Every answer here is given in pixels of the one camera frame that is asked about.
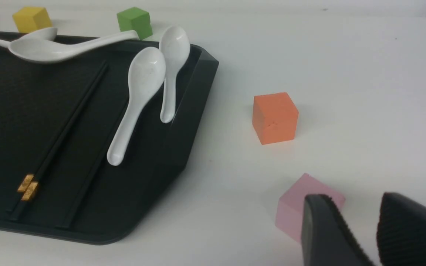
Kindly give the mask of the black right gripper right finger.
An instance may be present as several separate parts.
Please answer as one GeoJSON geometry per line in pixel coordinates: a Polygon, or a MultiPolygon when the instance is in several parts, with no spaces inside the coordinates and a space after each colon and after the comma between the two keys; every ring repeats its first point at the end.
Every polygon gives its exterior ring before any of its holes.
{"type": "Polygon", "coordinates": [[[376,240],[384,266],[426,266],[426,207],[397,192],[385,192],[376,240]]]}

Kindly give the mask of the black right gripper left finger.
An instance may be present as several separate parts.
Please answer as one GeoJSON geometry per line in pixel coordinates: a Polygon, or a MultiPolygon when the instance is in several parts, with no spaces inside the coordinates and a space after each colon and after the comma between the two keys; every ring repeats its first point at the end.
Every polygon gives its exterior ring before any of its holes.
{"type": "Polygon", "coordinates": [[[305,266],[373,266],[327,195],[306,195],[301,249],[305,266]]]}

